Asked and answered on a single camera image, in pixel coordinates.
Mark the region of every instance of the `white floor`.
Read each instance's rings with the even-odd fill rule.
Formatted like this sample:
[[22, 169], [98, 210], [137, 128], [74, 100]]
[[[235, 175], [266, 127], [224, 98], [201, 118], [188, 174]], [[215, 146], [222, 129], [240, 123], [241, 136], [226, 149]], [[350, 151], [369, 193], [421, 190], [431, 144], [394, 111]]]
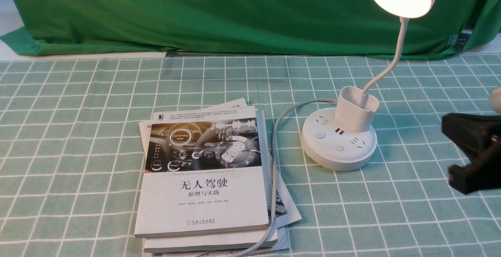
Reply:
[[[0, 36], [23, 26], [23, 21], [13, 0], [0, 0]], [[500, 53], [501, 34], [489, 44], [471, 50], [479, 53]], [[0, 41], [0, 61], [24, 61], [44, 59], [96, 59], [96, 58], [160, 58], [164, 52], [124, 52], [111, 54], [75, 54], [65, 56], [26, 57], [20, 56], [11, 50], [3, 41]]]

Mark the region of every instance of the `cable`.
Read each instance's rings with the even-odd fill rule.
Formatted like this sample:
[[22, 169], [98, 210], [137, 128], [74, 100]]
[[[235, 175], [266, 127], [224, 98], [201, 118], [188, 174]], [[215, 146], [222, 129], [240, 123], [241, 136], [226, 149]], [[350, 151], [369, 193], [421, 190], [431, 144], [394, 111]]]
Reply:
[[376, 82], [378, 82], [383, 77], [385, 77], [388, 73], [390, 73], [390, 71], [392, 71], [395, 68], [395, 66], [397, 65], [397, 63], [400, 59], [400, 56], [402, 55], [402, 47], [404, 44], [405, 33], [407, 31], [408, 21], [409, 21], [408, 18], [402, 18], [402, 17], [400, 18], [400, 32], [398, 34], [397, 49], [395, 51], [395, 57], [393, 58], [393, 61], [390, 63], [390, 65], [385, 70], [383, 70], [383, 72], [381, 72], [378, 76], [374, 77], [371, 81], [369, 81], [369, 83], [367, 83], [367, 85], [365, 85], [364, 89], [362, 90], [361, 96], [359, 98], [359, 103], [358, 103], [359, 106], [362, 103], [362, 100], [363, 100], [365, 94], [367, 93], [367, 91], [369, 91], [371, 86], [376, 84]]
[[[296, 109], [298, 107], [302, 107], [302, 106], [307, 105], [307, 104], [311, 104], [312, 102], [336, 103], [338, 101], [333, 100], [333, 99], [314, 99], [314, 100], [310, 100], [310, 101], [306, 101], [306, 102], [301, 102], [299, 104], [293, 105], [290, 109], [287, 109], [287, 111], [282, 113], [275, 121], [275, 124], [273, 126], [273, 132], [272, 132], [272, 194], [277, 193], [277, 157], [276, 157], [277, 146], [275, 144], [275, 141], [276, 141], [276, 137], [277, 137], [277, 127], [279, 125], [279, 122], [283, 118], [283, 116], [286, 115], [289, 111]], [[272, 232], [274, 222], [275, 222], [276, 214], [275, 214], [274, 210], [276, 207], [277, 207], [277, 200], [276, 200], [276, 198], [274, 198], [274, 195], [272, 195], [272, 207], [271, 207], [272, 211], [270, 214], [270, 224], [268, 225], [268, 229], [266, 230], [266, 233], [263, 235], [263, 238], [260, 241], [258, 241], [256, 244], [251, 246], [250, 248], [247, 248], [239, 253], [236, 253], [234, 255], [230, 255], [228, 257], [245, 257], [249, 253], [252, 253], [253, 251], [259, 249], [261, 247], [261, 245], [265, 241], [268, 240], [269, 235]]]

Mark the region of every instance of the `green backdrop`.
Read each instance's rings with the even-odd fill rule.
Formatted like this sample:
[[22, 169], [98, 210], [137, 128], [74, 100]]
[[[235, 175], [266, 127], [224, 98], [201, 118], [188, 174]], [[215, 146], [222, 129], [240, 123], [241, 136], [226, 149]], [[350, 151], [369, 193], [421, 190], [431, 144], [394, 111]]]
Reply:
[[[475, 28], [466, 49], [501, 27], [501, 0], [436, 0], [410, 20], [404, 58], [454, 54], [449, 38]], [[16, 53], [168, 51], [389, 57], [399, 19], [373, 0], [14, 0], [25, 27], [1, 39]]]

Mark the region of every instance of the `paper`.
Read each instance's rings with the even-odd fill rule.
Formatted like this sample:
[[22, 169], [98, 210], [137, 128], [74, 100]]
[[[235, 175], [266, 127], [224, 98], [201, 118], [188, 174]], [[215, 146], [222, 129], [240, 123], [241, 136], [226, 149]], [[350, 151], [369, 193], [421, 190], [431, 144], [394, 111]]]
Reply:
[[[286, 210], [286, 214], [279, 215], [279, 213], [283, 212], [283, 208]], [[279, 172], [277, 172], [277, 206], [275, 209], [275, 219], [279, 228], [301, 220], [301, 214], [297, 210], [296, 204], [292, 200], [290, 192], [285, 186], [285, 182], [283, 182]]]
[[[278, 229], [278, 242], [271, 248], [259, 248], [250, 255], [259, 255], [266, 254], [271, 252], [279, 252], [288, 250], [290, 248], [290, 239], [287, 234], [287, 230], [283, 228]], [[218, 250], [218, 251], [202, 251], [202, 252], [183, 252], [183, 253], [145, 253], [143, 252], [142, 257], [231, 257], [238, 252], [242, 252], [243, 250]]]
[[256, 108], [170, 111], [163, 118], [151, 125], [134, 236], [266, 229], [259, 144], [266, 134], [256, 129]]
[[[244, 107], [244, 106], [247, 106], [247, 102], [245, 101], [244, 98], [240, 98], [238, 100], [225, 102], [225, 103], [220, 104], [220, 105], [215, 105], [215, 106], [206, 107], [206, 108], [202, 108], [202, 109], [196, 109], [196, 111], [211, 111], [211, 110], [218, 110], [218, 109], [222, 109], [222, 108], [237, 108], [237, 107]], [[162, 121], [164, 114], [170, 114], [173, 112], [174, 111], [155, 112], [155, 113], [153, 113], [153, 116], [151, 119], [153, 121]]]

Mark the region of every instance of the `book title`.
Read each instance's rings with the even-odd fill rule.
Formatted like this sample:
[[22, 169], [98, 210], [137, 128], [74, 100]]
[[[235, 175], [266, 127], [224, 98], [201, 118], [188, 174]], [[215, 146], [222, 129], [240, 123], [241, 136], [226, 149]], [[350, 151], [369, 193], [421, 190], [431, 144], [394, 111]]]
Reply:
[[206, 179], [205, 182], [200, 183], [197, 180], [195, 183], [191, 181], [183, 181], [181, 182], [181, 188], [190, 191], [188, 196], [208, 196], [208, 195], [218, 195], [220, 191], [215, 188], [227, 187], [228, 180], [226, 178], [222, 179]]

